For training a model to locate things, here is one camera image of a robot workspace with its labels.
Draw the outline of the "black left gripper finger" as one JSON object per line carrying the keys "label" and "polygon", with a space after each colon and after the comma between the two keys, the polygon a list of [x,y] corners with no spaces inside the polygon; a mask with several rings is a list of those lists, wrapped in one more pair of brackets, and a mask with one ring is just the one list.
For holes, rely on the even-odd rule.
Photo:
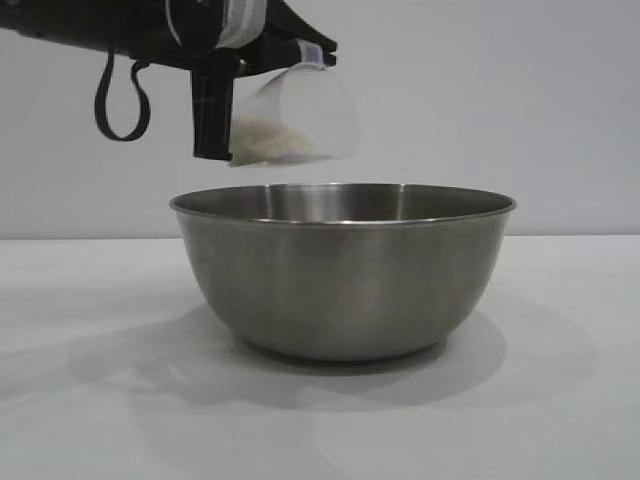
{"label": "black left gripper finger", "polygon": [[268,0],[265,31],[282,40],[304,40],[325,52],[337,51],[338,44],[302,19],[285,1]]}
{"label": "black left gripper finger", "polygon": [[301,46],[295,40],[258,38],[237,53],[241,61],[237,77],[287,69],[302,62]]}

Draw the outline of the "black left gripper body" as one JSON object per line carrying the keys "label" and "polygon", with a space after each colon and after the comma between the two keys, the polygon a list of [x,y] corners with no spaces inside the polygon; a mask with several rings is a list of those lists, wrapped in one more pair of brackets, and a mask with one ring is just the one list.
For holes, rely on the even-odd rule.
{"label": "black left gripper body", "polygon": [[238,59],[219,45],[225,1],[171,1],[169,26],[186,58],[191,78],[193,153],[229,161],[230,127]]}

